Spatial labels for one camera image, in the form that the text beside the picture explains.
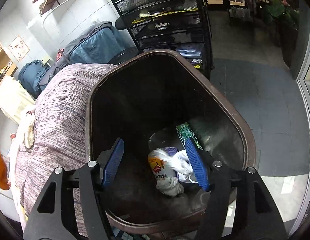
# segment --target metal bolt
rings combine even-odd
[[[248,167],[247,168],[247,171],[251,174],[254,174],[255,173],[255,169],[253,167]]]
[[[221,167],[221,166],[222,166],[222,162],[221,162],[221,161],[214,161],[214,162],[213,162],[213,165],[214,165],[215,167]]]
[[[63,171],[63,168],[61,168],[61,167],[55,168],[55,173],[56,173],[56,174],[59,174],[59,173],[61,173],[62,171]]]
[[[95,167],[97,165],[97,162],[96,161],[90,161],[88,162],[88,167]]]

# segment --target white poster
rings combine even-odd
[[[9,45],[9,50],[14,55],[14,57],[20,62],[24,56],[28,53],[29,48],[24,43],[22,38],[18,35],[14,41]]]

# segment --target brown trash can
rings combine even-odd
[[[175,126],[184,122],[214,158],[237,170],[255,167],[255,141],[245,120],[177,52],[143,53],[95,85],[86,109],[87,161],[110,149],[117,137],[125,143],[103,200],[112,226],[133,234],[161,232],[163,237],[197,229],[209,193],[193,184],[184,194],[168,197],[156,189],[147,162],[152,148],[174,146],[165,143],[176,140]],[[230,203],[235,198],[232,192]]]

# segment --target pale yellow fabric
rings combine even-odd
[[[15,123],[20,124],[20,113],[35,100],[13,77],[5,76],[0,83],[0,108]]]

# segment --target striped fabric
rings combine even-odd
[[[74,64],[65,67],[36,100],[35,143],[22,147],[17,157],[16,186],[29,215],[51,172],[85,164],[85,109],[96,82],[115,68],[109,64]],[[79,233],[86,234],[79,192],[74,191]]]

